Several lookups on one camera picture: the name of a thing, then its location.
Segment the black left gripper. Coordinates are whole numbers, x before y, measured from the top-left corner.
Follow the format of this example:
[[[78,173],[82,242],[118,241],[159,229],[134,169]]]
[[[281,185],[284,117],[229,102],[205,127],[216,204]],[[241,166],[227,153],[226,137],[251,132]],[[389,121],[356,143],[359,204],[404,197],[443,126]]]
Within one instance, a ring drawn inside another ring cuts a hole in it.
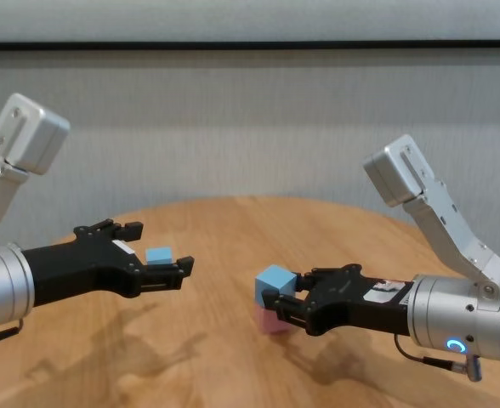
[[[31,269],[36,307],[88,292],[114,292],[136,298],[141,292],[180,290],[191,276],[195,259],[179,258],[170,264],[145,265],[115,241],[138,241],[141,222],[119,224],[106,219],[78,226],[75,239],[22,252]]]

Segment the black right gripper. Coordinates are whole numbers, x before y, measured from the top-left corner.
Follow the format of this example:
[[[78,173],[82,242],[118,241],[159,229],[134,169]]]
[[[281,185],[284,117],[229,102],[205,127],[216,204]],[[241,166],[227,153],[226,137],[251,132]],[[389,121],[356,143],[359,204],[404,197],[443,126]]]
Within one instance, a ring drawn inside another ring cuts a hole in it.
[[[372,278],[358,263],[342,267],[313,268],[297,274],[295,291],[304,298],[265,289],[262,299],[278,320],[321,336],[334,328],[353,326],[407,336],[407,304],[411,281]]]

